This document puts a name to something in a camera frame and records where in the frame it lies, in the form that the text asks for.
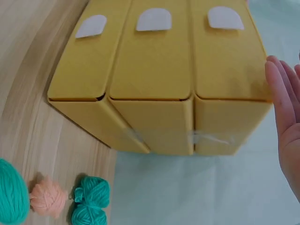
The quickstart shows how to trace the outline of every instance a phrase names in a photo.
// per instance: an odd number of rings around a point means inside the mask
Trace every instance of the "pale blue background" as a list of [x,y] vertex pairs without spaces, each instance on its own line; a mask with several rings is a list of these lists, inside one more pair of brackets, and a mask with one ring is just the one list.
[[[299,62],[298,0],[253,0],[268,54]],[[118,153],[111,225],[295,225],[300,204],[283,176],[273,109],[233,157]]]

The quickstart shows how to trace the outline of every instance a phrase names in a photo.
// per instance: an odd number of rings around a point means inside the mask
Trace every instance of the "yarn ball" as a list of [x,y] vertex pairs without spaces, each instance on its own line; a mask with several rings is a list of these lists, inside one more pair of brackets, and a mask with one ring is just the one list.
[[78,203],[71,221],[73,225],[107,225],[102,208],[109,205],[110,188],[100,177],[86,176],[75,189],[75,202]]
[[0,224],[21,224],[29,209],[25,181],[9,162],[0,158]]
[[47,176],[34,186],[30,194],[30,205],[39,215],[57,219],[67,199],[68,193]]

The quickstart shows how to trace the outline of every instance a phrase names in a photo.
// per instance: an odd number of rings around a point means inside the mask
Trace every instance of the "wood grain surface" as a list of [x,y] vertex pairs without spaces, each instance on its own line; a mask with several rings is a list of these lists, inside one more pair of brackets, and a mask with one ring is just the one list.
[[[53,109],[46,92],[87,0],[0,0],[0,157],[29,189],[49,175],[71,193],[83,174],[113,186],[116,152]],[[54,220],[33,211],[25,224],[68,224],[72,200]],[[109,217],[110,207],[106,210]]]

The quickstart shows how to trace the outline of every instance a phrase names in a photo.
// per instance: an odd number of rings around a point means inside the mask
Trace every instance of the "teal yarn ball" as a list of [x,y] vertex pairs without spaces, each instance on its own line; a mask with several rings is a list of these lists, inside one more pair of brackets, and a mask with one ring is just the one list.
[[73,225],[107,225],[102,208],[109,205],[110,188],[100,177],[86,176],[75,189],[77,203],[71,221]]
[[9,162],[0,158],[0,224],[21,224],[25,221],[29,209],[25,181]]

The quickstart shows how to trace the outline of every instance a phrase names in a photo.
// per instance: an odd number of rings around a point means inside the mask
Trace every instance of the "yellow cardboard compartment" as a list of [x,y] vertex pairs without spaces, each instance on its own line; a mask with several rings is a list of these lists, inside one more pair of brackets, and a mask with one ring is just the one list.
[[[226,6],[244,30],[209,26],[208,11]],[[264,76],[266,53],[243,0],[191,0],[195,62],[195,151],[233,154],[271,106]]]
[[[211,28],[216,6],[234,9],[245,29]],[[149,8],[167,9],[171,29],[136,31]],[[75,39],[93,15],[106,16],[103,33]],[[270,108],[265,57],[244,0],[91,0],[48,97],[117,150],[228,155]]]
[[[130,133],[132,128],[107,99],[110,73],[130,0],[91,0],[59,61],[48,91],[50,104],[117,150],[148,153]],[[110,18],[101,36],[76,39],[82,22],[92,15]]]
[[[172,28],[136,31],[149,8],[166,8]],[[110,101],[150,150],[191,155],[192,71],[185,0],[133,0],[110,88]]]

